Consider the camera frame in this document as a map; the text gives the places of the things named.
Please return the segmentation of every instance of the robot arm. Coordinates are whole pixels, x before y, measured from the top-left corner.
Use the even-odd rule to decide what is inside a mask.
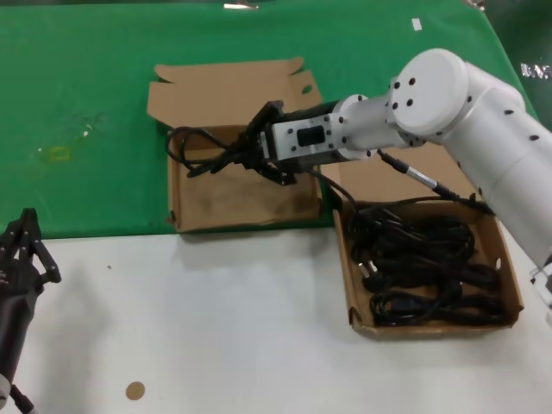
[[[267,160],[297,171],[386,147],[443,145],[536,265],[552,262],[552,136],[516,89],[449,51],[419,54],[384,96],[348,97],[276,122],[260,139]]]

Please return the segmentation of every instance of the cardboard box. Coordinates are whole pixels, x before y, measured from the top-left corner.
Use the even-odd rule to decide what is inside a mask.
[[[284,101],[284,110],[307,109],[322,102],[302,58],[195,66],[157,65],[164,82],[149,87],[147,113],[163,124],[207,129],[232,142],[268,101]],[[172,150],[178,153],[178,139]],[[193,138],[186,155],[215,156],[221,149]],[[308,174],[282,187],[243,166],[188,179],[188,170],[168,159],[169,210],[177,231],[267,225],[318,218],[320,190]]]
[[[388,153],[407,162],[433,179],[441,181],[463,197],[469,197],[474,192],[473,187],[459,167],[442,147],[427,144],[421,148],[409,150],[389,150]],[[404,174],[394,171],[378,157],[363,162],[355,161],[323,166],[322,171],[329,178],[350,191],[357,201],[390,202],[405,198],[435,196],[430,189]],[[364,289],[358,263],[353,263],[350,258],[351,246],[345,232],[352,209],[347,201],[343,200],[341,211],[334,211],[334,219],[347,297],[348,320],[354,330],[377,335],[440,336],[453,333],[488,332],[511,327],[517,321],[518,314],[523,309],[523,302],[510,255],[495,217],[451,202],[410,204],[397,209],[396,212],[404,218],[422,218],[442,214],[454,215],[468,223],[476,238],[475,248],[478,253],[474,256],[474,262],[485,263],[498,268],[502,285],[498,295],[505,304],[507,321],[502,326],[484,327],[458,326],[440,321],[431,321],[421,326],[374,326],[369,306],[372,293]],[[467,294],[479,290],[466,284],[463,288]],[[411,291],[416,294],[428,295],[429,289],[423,287]]]

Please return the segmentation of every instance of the cable connector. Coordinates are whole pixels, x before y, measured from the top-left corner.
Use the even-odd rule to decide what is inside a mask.
[[[364,263],[359,263],[359,268],[361,270],[362,276],[362,285],[367,291],[372,293],[383,289],[386,284],[384,276],[378,272],[378,268],[370,260],[367,263],[367,267],[364,266]]]

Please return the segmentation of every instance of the green tablecloth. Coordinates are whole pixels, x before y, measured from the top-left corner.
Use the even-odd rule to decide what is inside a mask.
[[[146,115],[155,64],[301,55],[334,100],[386,92],[431,47],[520,88],[485,15],[455,0],[2,8],[0,228],[34,206],[46,237],[173,231],[162,138]]]
[[[552,66],[550,0],[486,0],[486,15],[543,125],[552,129],[552,79],[525,78],[521,64]]]

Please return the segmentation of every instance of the power cord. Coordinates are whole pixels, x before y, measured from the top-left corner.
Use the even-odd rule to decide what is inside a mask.
[[[201,160],[188,159],[186,149],[193,136],[201,137],[223,151],[216,157]],[[174,153],[171,150],[171,143],[177,137],[181,137],[181,140],[178,152]],[[293,173],[280,171],[275,166],[268,164],[256,134],[250,132],[249,129],[241,133],[237,141],[227,144],[205,129],[178,127],[167,134],[165,151],[174,161],[188,169],[187,177],[190,179],[206,173],[216,174],[230,164],[241,164],[246,170],[255,170],[262,177],[279,185],[291,185],[297,182]]]
[[[406,220],[392,211],[399,205],[423,201],[429,198],[365,205],[351,217],[351,259],[360,263],[362,284],[373,293],[370,309],[374,323],[504,323],[504,306],[492,295],[500,288],[499,273],[490,266],[470,263],[475,237],[469,226],[454,216]],[[464,295],[463,284],[488,294]],[[421,286],[434,286],[436,296],[427,298],[402,290]]]

